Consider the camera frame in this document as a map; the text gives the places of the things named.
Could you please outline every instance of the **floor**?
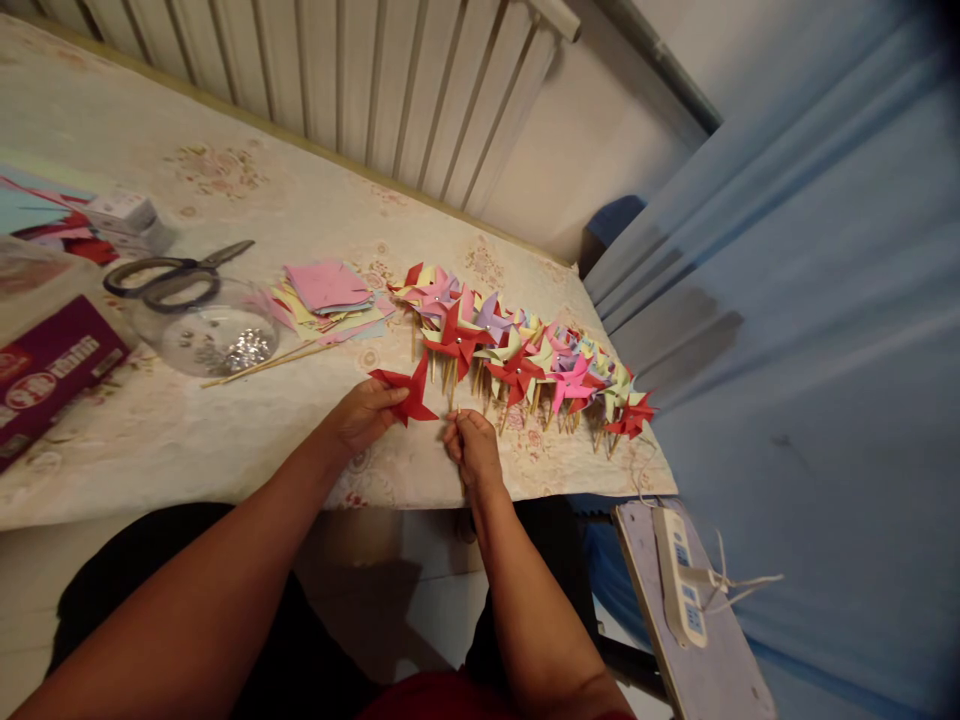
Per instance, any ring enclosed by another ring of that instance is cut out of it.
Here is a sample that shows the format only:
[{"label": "floor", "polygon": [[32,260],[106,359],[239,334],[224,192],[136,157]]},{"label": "floor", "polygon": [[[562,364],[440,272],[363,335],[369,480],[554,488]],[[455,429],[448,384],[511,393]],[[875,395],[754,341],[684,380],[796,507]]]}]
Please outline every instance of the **floor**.
[{"label": "floor", "polygon": [[[135,519],[0,533],[0,718],[43,679],[63,588]],[[487,579],[476,544],[458,542],[454,523],[453,511],[325,513],[304,542],[295,570],[307,596],[375,680],[394,682],[463,662]],[[597,616],[604,634],[629,643],[599,604]],[[672,717],[667,705],[621,687],[638,718]]]}]

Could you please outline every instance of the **table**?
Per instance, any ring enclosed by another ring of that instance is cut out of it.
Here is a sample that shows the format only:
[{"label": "table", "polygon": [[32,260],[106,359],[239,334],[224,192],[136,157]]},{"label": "table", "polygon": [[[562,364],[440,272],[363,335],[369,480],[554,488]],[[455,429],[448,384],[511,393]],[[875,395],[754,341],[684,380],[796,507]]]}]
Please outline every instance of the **table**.
[{"label": "table", "polygon": [[[711,567],[690,517],[676,501],[687,530],[691,565]],[[667,626],[657,538],[651,509],[634,501],[616,508],[620,543],[650,634],[670,704],[678,720],[774,720],[773,696],[731,608],[705,615],[707,646],[681,648]]]},{"label": "table", "polygon": [[[420,261],[442,265],[511,307],[582,329],[611,348],[574,269],[343,158],[96,43],[83,49],[0,16],[0,160],[69,169],[93,191],[149,195],[176,233],[171,254],[256,246],[221,270],[266,282],[282,265],[330,257],[374,287]],[[349,341],[222,387],[166,367],[141,348],[0,476],[0,530],[141,512],[200,500],[238,502],[270,477],[366,373],[409,373],[409,315],[386,337]],[[297,344],[284,331],[279,352]],[[480,407],[461,383],[464,407]],[[439,381],[426,404],[441,412]],[[356,458],[328,508],[442,508],[463,503],[440,423],[392,428]],[[500,441],[515,500],[558,493],[675,494],[653,432],[607,461],[586,424],[575,435],[508,416]]]}]

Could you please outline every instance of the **red box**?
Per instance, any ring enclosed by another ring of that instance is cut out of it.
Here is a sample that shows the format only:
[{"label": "red box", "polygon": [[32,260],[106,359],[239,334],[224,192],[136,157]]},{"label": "red box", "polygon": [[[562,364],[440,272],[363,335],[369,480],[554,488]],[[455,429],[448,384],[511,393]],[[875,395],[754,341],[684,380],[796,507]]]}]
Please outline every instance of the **red box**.
[{"label": "red box", "polygon": [[0,350],[0,472],[129,353],[83,296]]}]

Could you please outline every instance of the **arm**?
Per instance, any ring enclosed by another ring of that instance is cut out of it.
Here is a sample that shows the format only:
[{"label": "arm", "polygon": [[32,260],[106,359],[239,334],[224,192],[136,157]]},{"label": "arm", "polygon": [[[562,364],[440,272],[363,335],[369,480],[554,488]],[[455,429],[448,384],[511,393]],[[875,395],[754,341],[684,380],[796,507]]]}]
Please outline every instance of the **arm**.
[{"label": "arm", "polygon": [[273,622],[293,559],[346,463],[407,395],[357,385],[246,501],[164,565],[14,713],[226,717]]},{"label": "arm", "polygon": [[543,558],[517,519],[503,484],[497,436],[472,410],[452,413],[444,435],[470,498],[493,595],[497,642],[521,710],[534,717],[632,716]]}]

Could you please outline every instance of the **radiator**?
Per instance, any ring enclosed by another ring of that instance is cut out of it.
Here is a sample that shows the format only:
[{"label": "radiator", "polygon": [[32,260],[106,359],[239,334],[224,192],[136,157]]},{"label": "radiator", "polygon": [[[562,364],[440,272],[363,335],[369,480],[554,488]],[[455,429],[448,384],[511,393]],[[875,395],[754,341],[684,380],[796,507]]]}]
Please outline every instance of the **radiator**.
[{"label": "radiator", "polygon": [[562,0],[2,0],[479,216],[561,42]]}]

